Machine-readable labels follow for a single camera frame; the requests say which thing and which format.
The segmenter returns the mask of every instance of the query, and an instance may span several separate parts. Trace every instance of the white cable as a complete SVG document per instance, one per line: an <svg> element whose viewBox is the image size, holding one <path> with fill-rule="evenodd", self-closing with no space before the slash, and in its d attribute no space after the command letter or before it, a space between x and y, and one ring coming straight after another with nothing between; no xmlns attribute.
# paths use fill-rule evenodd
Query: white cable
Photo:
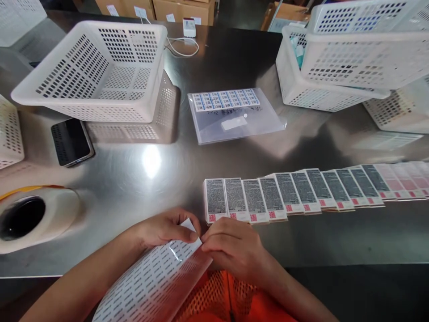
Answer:
<svg viewBox="0 0 429 322"><path fill-rule="evenodd" d="M146 20L146 21L151 25L151 22L150 22L147 18L145 18L145 20ZM197 43L197 42L195 41L195 39L193 39L193 38L186 38L186 37L182 37L182 38L168 38L168 37L167 37L167 40L168 40L168 43L170 44L171 49L173 49L173 50L174 50L174 52L175 52L176 54L178 54L178 55L180 55L180 56L183 56L183 57L192 57L192 56L196 55L196 53L198 53L198 51L200 50L200 46L198 45L198 43ZM174 47L173 47L173 45L171 44L170 40L175 40L175 41L180 41L180 40L182 40L182 41L184 41L184 42L186 42L187 40L192 40L192 41L195 43L195 45L197 45L197 50L196 50L194 53L190 54L190 55L182 54L182 53L178 52L176 49L174 49Z"/></svg>

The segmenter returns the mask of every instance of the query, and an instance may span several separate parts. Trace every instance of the smartphone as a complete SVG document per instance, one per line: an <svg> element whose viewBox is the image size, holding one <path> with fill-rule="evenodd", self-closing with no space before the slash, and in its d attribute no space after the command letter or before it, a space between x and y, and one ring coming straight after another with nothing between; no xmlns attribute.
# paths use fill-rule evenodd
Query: smartphone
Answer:
<svg viewBox="0 0 429 322"><path fill-rule="evenodd" d="M50 131L60 166L74 166L95 154L82 121L68 119L53 125Z"/></svg>

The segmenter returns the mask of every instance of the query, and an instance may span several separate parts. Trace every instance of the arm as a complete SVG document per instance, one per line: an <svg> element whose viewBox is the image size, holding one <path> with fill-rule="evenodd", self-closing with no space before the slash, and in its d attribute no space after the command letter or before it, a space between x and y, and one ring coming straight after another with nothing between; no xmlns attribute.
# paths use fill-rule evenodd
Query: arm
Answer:
<svg viewBox="0 0 429 322"><path fill-rule="evenodd" d="M265 290L301 322L336 322L313 294L290 276L246 223L221 218L202 236L202 250L237 278Z"/></svg>
<svg viewBox="0 0 429 322"><path fill-rule="evenodd" d="M57 280L25 313L21 322L83 321L145 250L172 239L194 242L197 234L178 226L187 218L200 234L195 215L179 208L127 229Z"/></svg>

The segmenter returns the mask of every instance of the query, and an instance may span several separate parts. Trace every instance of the orange mesh vest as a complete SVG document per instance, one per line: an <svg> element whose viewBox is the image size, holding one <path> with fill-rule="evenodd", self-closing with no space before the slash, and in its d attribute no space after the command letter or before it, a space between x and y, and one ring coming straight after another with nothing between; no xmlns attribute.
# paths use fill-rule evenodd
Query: orange mesh vest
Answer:
<svg viewBox="0 0 429 322"><path fill-rule="evenodd" d="M263 291L237 280L226 271L207 271L173 321L296 322Z"/></svg>

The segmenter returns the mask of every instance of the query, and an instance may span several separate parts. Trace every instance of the hand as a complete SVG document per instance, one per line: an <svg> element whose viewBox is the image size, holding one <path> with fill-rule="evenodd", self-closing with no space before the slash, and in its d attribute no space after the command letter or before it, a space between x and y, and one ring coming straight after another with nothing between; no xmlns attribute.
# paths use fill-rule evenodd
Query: hand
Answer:
<svg viewBox="0 0 429 322"><path fill-rule="evenodd" d="M221 218L201 237L201 250L236 278L260 288L268 288L272 274L283 270L262 246L249 224Z"/></svg>
<svg viewBox="0 0 429 322"><path fill-rule="evenodd" d="M196 233L180 226L186 219L191 219ZM170 240L181 240L192 243L201 235L201 226L198 218L182 208L174 208L153 216L130 227L126 233L137 237L142 250L154 246L164 245Z"/></svg>

